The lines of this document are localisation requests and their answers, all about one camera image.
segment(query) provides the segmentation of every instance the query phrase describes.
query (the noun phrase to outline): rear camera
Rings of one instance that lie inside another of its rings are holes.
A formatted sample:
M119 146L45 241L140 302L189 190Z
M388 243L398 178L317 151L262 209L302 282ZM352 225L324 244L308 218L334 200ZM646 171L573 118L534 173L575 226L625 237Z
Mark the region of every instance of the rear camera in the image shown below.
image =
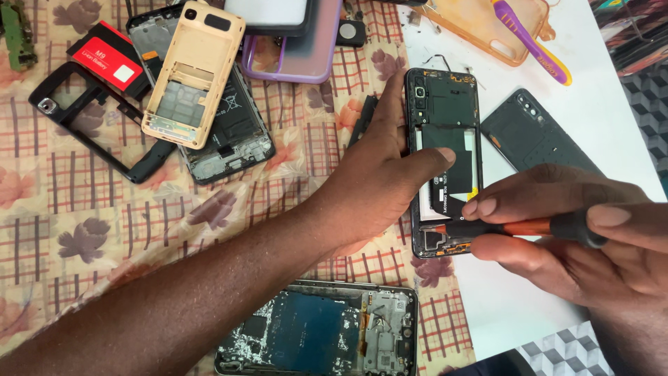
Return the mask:
M195 17L197 17L197 11L195 9L188 9L186 11L185 17L187 19L195 19Z

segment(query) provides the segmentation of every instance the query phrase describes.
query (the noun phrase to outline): screwdriver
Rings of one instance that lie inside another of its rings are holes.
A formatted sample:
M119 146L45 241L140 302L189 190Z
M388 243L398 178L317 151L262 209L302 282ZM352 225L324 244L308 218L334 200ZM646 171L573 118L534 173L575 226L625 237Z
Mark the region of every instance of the screwdriver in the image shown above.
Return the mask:
M485 233L498 233L508 236L554 236L558 239L574 240L591 248L601 248L608 241L608 238L600 236L587 227L587 209L559 214L554 217L512 223L486 223L481 219L476 221L451 221L446 225L436 226L432 231L453 238L474 238Z

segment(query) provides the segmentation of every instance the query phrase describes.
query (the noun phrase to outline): hand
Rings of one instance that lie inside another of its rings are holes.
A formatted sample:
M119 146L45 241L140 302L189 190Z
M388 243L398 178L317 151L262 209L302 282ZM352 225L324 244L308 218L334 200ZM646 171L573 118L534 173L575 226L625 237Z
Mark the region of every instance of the hand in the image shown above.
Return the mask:
M591 207L589 228L610 239L601 250L554 238L534 243L484 235L473 241L471 251L598 312L667 309L668 205L651 203L635 185L541 165L485 188L463 212L469 220L505 223L583 207Z
M447 148L424 149L408 157L401 121L400 70L385 86L364 137L334 173L304 204L313 219L314 236L336 249L337 256L355 253L369 239L391 226L408 208L420 187L447 171L455 153Z

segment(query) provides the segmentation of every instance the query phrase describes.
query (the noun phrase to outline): fabric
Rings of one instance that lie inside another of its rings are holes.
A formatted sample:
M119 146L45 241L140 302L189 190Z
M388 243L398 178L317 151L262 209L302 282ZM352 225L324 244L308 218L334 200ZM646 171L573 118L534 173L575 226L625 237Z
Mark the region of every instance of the fabric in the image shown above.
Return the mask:
M250 81L277 148L269 162L214 184L193 183L178 153L148 181L133 185L27 102L66 49L100 20L122 33L121 0L28 0L39 63L11 71L0 45L0 354L64 313L303 202L339 164L368 94L407 68L395 5L351 1L367 24L364 48L336 47L322 85ZM133 0L132 13L165 6ZM83 90L72 78L62 95ZM143 103L128 100L143 109ZM155 142L111 104L88 106L77 127L125 163ZM420 295L420 374L475 361L449 258L411 253L408 216L364 249L311 270L321 280L415 288ZM204 358L191 375L212 375Z

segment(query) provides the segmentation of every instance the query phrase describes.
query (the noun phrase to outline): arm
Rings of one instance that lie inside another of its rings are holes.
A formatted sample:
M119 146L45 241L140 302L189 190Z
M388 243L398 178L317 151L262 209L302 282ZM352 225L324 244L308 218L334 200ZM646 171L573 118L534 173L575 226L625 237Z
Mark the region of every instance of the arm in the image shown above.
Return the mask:
M403 72L364 138L297 208L67 314L0 359L12 375L183 375L234 327L332 255L352 254L454 162L450 149L401 158Z
M471 251L588 307L616 374L662 375L668 369L668 204L651 203L631 184L542 165L485 188L463 212L466 219L504 223L582 207L591 207L589 228L611 239L601 250L485 235Z

